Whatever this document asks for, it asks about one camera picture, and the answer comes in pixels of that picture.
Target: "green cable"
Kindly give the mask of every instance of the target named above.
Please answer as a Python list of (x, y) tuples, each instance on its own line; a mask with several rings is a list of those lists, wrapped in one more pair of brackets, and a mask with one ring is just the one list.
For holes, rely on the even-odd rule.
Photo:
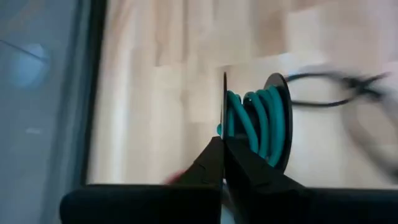
[(252, 103), (254, 109), (257, 112), (259, 123), (260, 123), (260, 148), (259, 148), (259, 156), (263, 159), (267, 156), (267, 148), (269, 145), (269, 138), (268, 138), (268, 119), (266, 111), (260, 101), (260, 98), (253, 92), (248, 92), (245, 94), (243, 98), (243, 104)]
[[(285, 141), (284, 108), (277, 88), (270, 86), (267, 90), (258, 90), (255, 93), (248, 92), (244, 96), (243, 105), (240, 96), (228, 90), (227, 101), (229, 105), (226, 118), (228, 120), (227, 136), (233, 137), (235, 135), (234, 119), (238, 117), (248, 136), (250, 149), (274, 167), (282, 155)], [(249, 115), (244, 109), (244, 105), (248, 103), (253, 105), (259, 118), (259, 138)], [(221, 134), (221, 129), (222, 127), (219, 124), (217, 127), (218, 134)]]

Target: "wooden floor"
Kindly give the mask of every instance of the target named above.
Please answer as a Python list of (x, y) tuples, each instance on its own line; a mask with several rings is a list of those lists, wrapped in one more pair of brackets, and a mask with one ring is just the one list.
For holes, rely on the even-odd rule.
[[(187, 168), (216, 135), (223, 72), (239, 94), (274, 72), (331, 69), (392, 72), (383, 84), (398, 86), (396, 20), (395, 0), (109, 1), (90, 181), (159, 183)], [(289, 88), (293, 98), (343, 97), (317, 80)], [(381, 143), (396, 149), (394, 137)], [(348, 139), (339, 108), (294, 109), (286, 174), (309, 186), (393, 187)]]

